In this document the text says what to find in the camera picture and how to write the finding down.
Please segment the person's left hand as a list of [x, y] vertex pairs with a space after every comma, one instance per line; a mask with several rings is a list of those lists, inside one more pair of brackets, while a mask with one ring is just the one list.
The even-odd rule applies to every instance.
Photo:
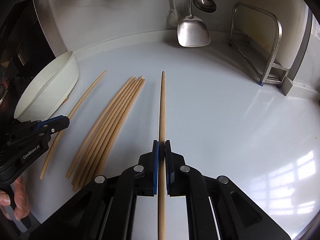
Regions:
[[[9, 195], [2, 191], [0, 192], [0, 202], [1, 202], [1, 211], [3, 215], [8, 219], [12, 220], [12, 218], [9, 216], [9, 214], [4, 210], [4, 207], [10, 206], [11, 200]], [[23, 179], [23, 176], [20, 175], [15, 181], [14, 181], [14, 202], [16, 204], [16, 207], [14, 209], [14, 217], [17, 220], [21, 220], [25, 217], [27, 217], [30, 213], [31, 207], [29, 203], [29, 197], [25, 189], [25, 182]]]

